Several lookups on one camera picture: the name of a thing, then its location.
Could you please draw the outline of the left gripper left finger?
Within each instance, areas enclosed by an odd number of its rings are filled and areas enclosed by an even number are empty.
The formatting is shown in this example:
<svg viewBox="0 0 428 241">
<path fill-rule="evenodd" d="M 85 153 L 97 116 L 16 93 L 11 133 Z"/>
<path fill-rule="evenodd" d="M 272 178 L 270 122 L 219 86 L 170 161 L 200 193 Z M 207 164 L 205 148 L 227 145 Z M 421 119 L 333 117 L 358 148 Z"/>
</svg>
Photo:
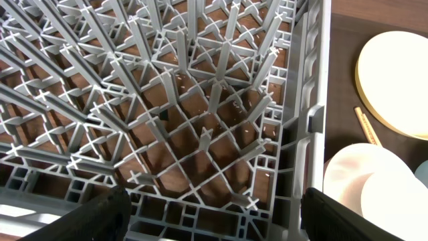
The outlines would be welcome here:
<svg viewBox="0 0 428 241">
<path fill-rule="evenodd" d="M 128 192 L 117 185 L 19 241 L 123 240 L 131 211 Z"/>
</svg>

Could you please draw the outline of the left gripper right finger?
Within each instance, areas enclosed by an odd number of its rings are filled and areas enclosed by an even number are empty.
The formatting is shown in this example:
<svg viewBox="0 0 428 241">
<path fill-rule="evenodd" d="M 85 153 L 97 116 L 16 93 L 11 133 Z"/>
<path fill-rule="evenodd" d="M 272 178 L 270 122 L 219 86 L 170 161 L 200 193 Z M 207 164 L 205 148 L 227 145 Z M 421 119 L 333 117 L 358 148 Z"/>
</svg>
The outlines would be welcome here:
<svg viewBox="0 0 428 241">
<path fill-rule="evenodd" d="M 401 241 L 314 187 L 301 199 L 302 228 L 317 241 Z"/>
</svg>

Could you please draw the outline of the white cup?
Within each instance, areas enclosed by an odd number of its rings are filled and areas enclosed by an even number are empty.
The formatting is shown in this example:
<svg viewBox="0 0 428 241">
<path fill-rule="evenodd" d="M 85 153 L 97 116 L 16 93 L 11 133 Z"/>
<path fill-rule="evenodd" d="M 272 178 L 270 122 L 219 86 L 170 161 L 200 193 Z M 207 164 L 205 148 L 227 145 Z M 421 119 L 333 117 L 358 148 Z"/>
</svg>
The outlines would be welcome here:
<svg viewBox="0 0 428 241">
<path fill-rule="evenodd" d="M 427 239 L 427 188 L 413 173 L 377 172 L 361 193 L 363 217 L 402 240 Z"/>
</svg>

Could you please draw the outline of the light blue bowl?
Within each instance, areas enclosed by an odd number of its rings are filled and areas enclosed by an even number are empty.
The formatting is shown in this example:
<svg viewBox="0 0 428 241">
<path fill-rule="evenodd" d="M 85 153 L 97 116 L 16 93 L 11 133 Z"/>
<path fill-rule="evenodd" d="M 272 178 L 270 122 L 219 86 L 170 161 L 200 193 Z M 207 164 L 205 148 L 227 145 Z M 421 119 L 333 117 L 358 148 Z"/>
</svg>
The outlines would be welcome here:
<svg viewBox="0 0 428 241">
<path fill-rule="evenodd" d="M 428 187 L 428 161 L 422 162 L 416 168 L 414 175 L 425 187 Z"/>
</svg>

